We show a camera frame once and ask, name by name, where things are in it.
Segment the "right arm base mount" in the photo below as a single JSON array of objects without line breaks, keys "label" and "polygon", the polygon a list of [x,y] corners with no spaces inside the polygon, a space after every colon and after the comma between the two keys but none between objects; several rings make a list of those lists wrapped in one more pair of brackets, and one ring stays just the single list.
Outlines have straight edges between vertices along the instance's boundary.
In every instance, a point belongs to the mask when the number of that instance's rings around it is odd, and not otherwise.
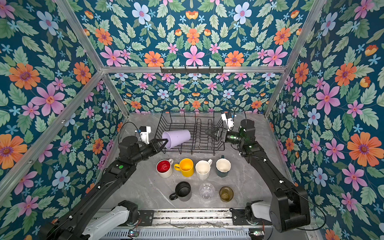
[{"label": "right arm base mount", "polygon": [[230,212],[232,213],[232,221],[233,221],[233,225],[235,226],[245,226],[245,225],[271,226],[272,225],[272,223],[267,220],[256,218],[253,215],[253,212],[249,208],[245,208],[245,209],[230,208]]}]

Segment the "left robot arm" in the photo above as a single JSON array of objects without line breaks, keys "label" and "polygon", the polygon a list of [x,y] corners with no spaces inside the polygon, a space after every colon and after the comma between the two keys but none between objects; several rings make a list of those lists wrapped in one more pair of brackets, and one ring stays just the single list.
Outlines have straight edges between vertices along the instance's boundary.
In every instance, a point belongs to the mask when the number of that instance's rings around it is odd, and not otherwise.
[{"label": "left robot arm", "polygon": [[102,174],[100,181],[89,191],[72,210],[60,217],[55,223],[41,227],[41,240],[91,240],[100,239],[116,226],[124,223],[122,217],[128,218],[130,209],[123,202],[94,223],[91,219],[137,169],[137,164],[160,153],[167,145],[167,139],[152,139],[148,144],[136,136],[125,137],[119,143],[119,156]]}]

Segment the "lilac plastic cup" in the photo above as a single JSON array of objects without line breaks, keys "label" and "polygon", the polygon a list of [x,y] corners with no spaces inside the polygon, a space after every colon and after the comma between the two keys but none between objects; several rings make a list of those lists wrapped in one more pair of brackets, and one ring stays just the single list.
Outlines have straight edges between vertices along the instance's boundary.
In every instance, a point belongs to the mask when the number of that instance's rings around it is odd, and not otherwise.
[{"label": "lilac plastic cup", "polygon": [[163,132],[162,138],[168,140],[166,149],[173,149],[191,139],[189,130],[175,130]]}]

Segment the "white mug red inside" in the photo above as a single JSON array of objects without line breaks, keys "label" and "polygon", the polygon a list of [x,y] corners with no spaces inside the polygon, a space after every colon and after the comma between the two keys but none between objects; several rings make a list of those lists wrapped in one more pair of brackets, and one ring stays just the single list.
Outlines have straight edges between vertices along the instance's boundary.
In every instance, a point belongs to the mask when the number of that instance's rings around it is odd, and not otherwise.
[{"label": "white mug red inside", "polygon": [[161,178],[169,178],[173,174],[173,159],[161,160],[157,163],[156,170]]}]

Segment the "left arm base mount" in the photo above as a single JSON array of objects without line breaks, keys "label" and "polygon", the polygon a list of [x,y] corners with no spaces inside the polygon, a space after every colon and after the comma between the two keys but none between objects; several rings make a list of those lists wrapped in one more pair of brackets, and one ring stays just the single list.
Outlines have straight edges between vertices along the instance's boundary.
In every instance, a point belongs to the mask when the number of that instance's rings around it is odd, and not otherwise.
[{"label": "left arm base mount", "polygon": [[135,227],[150,227],[154,220],[154,210],[138,210],[134,213]]}]

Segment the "yellow mug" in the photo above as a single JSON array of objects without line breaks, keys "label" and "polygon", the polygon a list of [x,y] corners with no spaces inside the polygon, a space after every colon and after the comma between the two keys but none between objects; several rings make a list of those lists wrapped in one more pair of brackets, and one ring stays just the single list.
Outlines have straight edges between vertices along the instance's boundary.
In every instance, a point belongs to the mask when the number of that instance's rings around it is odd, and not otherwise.
[{"label": "yellow mug", "polygon": [[186,178],[194,174],[194,162],[191,159],[183,159],[179,164],[174,165],[174,169],[182,173]]}]

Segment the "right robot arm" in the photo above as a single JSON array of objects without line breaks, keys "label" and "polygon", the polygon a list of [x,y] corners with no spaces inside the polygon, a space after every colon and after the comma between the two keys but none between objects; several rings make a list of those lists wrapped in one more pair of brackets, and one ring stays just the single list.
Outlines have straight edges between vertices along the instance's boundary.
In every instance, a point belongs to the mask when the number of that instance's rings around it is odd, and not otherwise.
[{"label": "right robot arm", "polygon": [[205,133],[215,141],[236,145],[240,156],[257,170],[272,194],[269,203],[258,200],[247,204],[245,218],[249,223],[266,220],[280,233],[311,223],[306,191],[290,182],[268,158],[256,141],[254,121],[242,120],[238,131],[211,128]]}]

